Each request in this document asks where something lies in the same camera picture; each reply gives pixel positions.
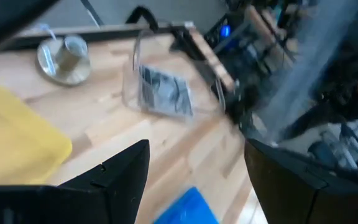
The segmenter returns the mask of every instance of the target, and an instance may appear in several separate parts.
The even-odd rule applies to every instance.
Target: wooden table
[[[190,30],[223,83],[232,88],[232,80],[218,58],[196,29]],[[162,34],[157,40],[168,56],[173,36]],[[47,183],[59,185],[135,142],[149,139],[149,176],[137,223],[151,223],[191,186],[199,189],[220,222],[261,223],[263,212],[255,195],[250,194],[244,138],[227,117],[215,116],[189,125],[123,105],[122,68],[133,46],[134,39],[89,44],[91,76],[73,88],[42,78],[35,67],[33,50],[0,53],[0,84],[72,140],[71,156]],[[168,58],[175,66],[178,59],[172,55]]]

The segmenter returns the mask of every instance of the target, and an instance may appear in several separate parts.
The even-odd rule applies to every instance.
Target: floor
[[[123,24],[133,8],[143,5],[161,21],[193,21],[202,33],[208,31],[226,12],[226,7],[220,0],[89,0],[89,2],[105,24]],[[46,23],[50,27],[94,25],[79,0],[59,1],[35,24],[37,23]]]

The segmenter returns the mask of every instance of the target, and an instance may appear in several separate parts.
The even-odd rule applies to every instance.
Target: blue light
[[[221,29],[221,36],[222,37],[229,37],[231,32],[230,26],[229,25],[224,25]]]

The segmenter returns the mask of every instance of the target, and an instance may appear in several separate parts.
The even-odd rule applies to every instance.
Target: wooden board
[[[224,67],[202,36],[195,29],[191,33],[230,89],[232,80]],[[175,62],[167,50],[173,37],[165,34],[157,40],[161,51]],[[90,44],[92,74],[73,88],[44,80],[35,67],[34,51],[0,54],[0,84],[73,142],[71,156],[48,183],[61,184],[149,139],[149,176],[137,223],[151,223],[191,186],[200,190],[220,222],[241,222],[240,214],[253,220],[243,212],[249,210],[246,202],[252,189],[243,156],[244,138],[224,115],[186,124],[123,105],[122,68],[133,46],[134,39]],[[257,209],[254,200],[252,206]]]

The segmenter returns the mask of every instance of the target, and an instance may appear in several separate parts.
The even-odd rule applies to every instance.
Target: transparent container
[[[208,66],[194,61],[184,52],[172,51],[173,36],[142,31],[133,55],[125,64],[122,87],[124,104],[134,110],[196,121],[224,111],[219,79],[200,73]],[[218,98],[211,90],[217,86]]]

